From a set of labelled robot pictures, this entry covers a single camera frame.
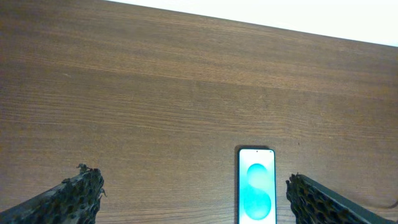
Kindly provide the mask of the blue Galaxy smartphone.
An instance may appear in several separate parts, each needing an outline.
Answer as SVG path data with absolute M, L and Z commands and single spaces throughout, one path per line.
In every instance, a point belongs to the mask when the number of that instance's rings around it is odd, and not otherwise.
M 277 223 L 275 152 L 267 146 L 238 149 L 237 223 Z

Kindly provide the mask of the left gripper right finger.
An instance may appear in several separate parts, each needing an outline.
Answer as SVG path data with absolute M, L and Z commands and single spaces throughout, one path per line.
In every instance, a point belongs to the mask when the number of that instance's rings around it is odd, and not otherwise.
M 298 224 L 395 224 L 303 174 L 292 174 L 286 197 Z

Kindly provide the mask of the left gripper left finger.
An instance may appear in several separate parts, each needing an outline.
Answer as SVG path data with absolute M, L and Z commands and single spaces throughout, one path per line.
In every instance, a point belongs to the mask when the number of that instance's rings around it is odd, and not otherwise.
M 106 195 L 104 179 L 98 168 L 77 168 L 78 175 L 1 212 L 1 223 L 95 223 Z

